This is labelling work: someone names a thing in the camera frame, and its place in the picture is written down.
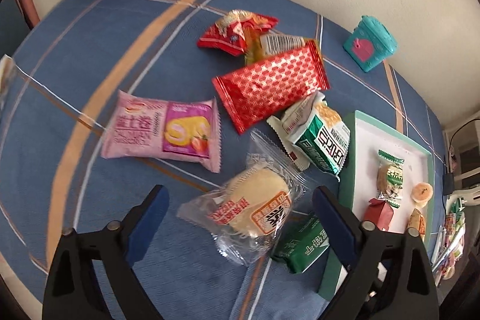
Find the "snack package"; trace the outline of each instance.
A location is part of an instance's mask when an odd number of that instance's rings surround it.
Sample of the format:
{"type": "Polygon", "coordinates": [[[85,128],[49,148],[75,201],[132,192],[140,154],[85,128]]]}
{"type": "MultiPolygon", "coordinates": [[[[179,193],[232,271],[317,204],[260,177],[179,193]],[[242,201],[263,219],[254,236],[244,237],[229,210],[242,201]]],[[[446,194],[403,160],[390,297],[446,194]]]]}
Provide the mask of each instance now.
{"type": "Polygon", "coordinates": [[[418,183],[412,188],[411,197],[421,209],[427,206],[428,201],[434,195],[434,189],[429,183],[418,183]]]}
{"type": "Polygon", "coordinates": [[[272,247],[295,200],[315,186],[261,132],[250,136],[247,169],[177,212],[210,231],[223,256],[244,265],[272,247]]]}
{"type": "Polygon", "coordinates": [[[406,229],[415,228],[420,234],[421,239],[423,240],[425,238],[425,217],[422,216],[420,210],[413,210],[409,219],[409,224],[406,227],[406,229]]]}
{"type": "Polygon", "coordinates": [[[212,79],[238,133],[330,84],[314,42],[212,79]]]}
{"type": "Polygon", "coordinates": [[[393,218],[393,209],[387,201],[372,198],[362,221],[371,221],[381,231],[388,231],[393,218]]]}
{"type": "Polygon", "coordinates": [[[200,37],[197,46],[200,48],[219,48],[231,55],[245,53],[245,29],[269,31],[278,20],[271,16],[252,13],[245,10],[231,10],[207,29],[200,37]]]}
{"type": "Polygon", "coordinates": [[[310,159],[299,146],[290,142],[289,136],[298,124],[304,124],[308,120],[313,102],[320,102],[324,98],[325,95],[317,90],[285,110],[281,119],[273,115],[267,119],[267,124],[277,133],[286,154],[300,171],[304,171],[310,166],[310,159]]]}
{"type": "Polygon", "coordinates": [[[201,163],[220,172],[220,117],[215,99],[180,103],[118,92],[103,158],[151,157],[201,163]]]}
{"type": "Polygon", "coordinates": [[[318,218],[311,214],[300,229],[290,231],[274,250],[272,259],[286,263],[293,274],[304,272],[328,248],[328,237],[318,218]]]}
{"type": "Polygon", "coordinates": [[[389,153],[378,150],[380,168],[377,174],[377,189],[380,192],[378,199],[386,200],[394,208],[400,207],[402,201],[403,163],[389,153]]]}
{"type": "Polygon", "coordinates": [[[269,56],[305,46],[308,41],[313,41],[318,47],[318,41],[307,39],[301,36],[290,36],[288,34],[262,33],[259,30],[245,29],[245,64],[251,65],[269,56]]]}
{"type": "Polygon", "coordinates": [[[338,113],[329,108],[323,94],[307,97],[285,121],[288,140],[300,147],[322,171],[337,176],[349,150],[350,130],[338,113]]]}

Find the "white and green wrapper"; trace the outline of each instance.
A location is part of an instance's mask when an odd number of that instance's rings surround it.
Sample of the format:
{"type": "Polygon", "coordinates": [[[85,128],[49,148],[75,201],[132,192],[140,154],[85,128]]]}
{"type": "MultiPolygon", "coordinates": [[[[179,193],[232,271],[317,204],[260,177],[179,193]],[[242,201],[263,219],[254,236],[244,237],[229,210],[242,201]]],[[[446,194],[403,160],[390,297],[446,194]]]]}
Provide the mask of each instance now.
{"type": "Polygon", "coordinates": [[[337,112],[327,107],[325,96],[317,92],[297,105],[290,113],[289,141],[322,171],[337,176],[342,169],[350,142],[350,130],[337,112]]]}

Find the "blue gripper pad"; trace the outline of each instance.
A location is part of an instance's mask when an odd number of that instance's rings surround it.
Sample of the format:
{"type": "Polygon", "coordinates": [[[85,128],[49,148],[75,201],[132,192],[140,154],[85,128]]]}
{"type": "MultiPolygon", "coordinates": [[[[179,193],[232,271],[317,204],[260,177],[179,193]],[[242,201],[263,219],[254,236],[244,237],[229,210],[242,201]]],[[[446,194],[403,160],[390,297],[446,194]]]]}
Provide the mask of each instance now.
{"type": "Polygon", "coordinates": [[[142,260],[145,256],[155,232],[165,217],[169,203],[169,191],[162,186],[128,238],[125,260],[130,267],[133,267],[135,262],[142,260]]]}
{"type": "Polygon", "coordinates": [[[354,235],[326,195],[316,188],[311,197],[315,215],[328,235],[330,247],[344,267],[354,267],[358,256],[354,235]]]}

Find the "bed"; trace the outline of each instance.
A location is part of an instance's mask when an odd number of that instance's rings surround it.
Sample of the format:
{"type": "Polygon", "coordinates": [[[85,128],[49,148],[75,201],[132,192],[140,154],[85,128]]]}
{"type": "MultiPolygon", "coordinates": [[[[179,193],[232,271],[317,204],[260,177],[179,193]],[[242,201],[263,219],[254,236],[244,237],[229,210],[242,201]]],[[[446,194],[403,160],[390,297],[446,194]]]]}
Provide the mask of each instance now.
{"type": "MultiPolygon", "coordinates": [[[[243,65],[241,57],[196,46],[231,9],[275,16],[279,32],[317,38],[329,105],[341,116],[371,115],[432,153],[436,235],[444,217],[440,123],[387,62],[364,73],[342,48],[350,34],[344,28],[289,0],[63,0],[16,51],[19,69],[0,122],[0,252],[39,301],[63,227],[88,232],[121,220],[161,184],[170,192],[169,211],[134,271],[166,319],[307,320],[328,304],[317,293],[326,255],[299,275],[268,257],[236,266],[219,255],[206,230],[176,217],[179,205],[244,166],[249,131],[239,136],[221,104],[219,174],[195,163],[99,156],[119,89],[208,100],[215,96],[212,77],[243,65]]],[[[256,127],[278,140],[265,122],[256,127]]],[[[315,175],[338,191],[332,176],[315,175]]],[[[306,199],[291,217],[301,218],[308,206],[306,199]]],[[[95,268],[112,316],[121,319],[105,271],[95,268]]]]}

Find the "pink heart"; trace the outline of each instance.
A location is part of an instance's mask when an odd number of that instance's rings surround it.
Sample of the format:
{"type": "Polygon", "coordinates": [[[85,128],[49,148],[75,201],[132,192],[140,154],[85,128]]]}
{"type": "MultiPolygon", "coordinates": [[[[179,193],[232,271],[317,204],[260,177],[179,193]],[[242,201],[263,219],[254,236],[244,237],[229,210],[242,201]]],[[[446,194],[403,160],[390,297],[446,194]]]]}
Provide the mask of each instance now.
{"type": "Polygon", "coordinates": [[[352,45],[352,52],[362,62],[366,62],[373,55],[375,48],[374,45],[366,39],[354,39],[352,45]]]}

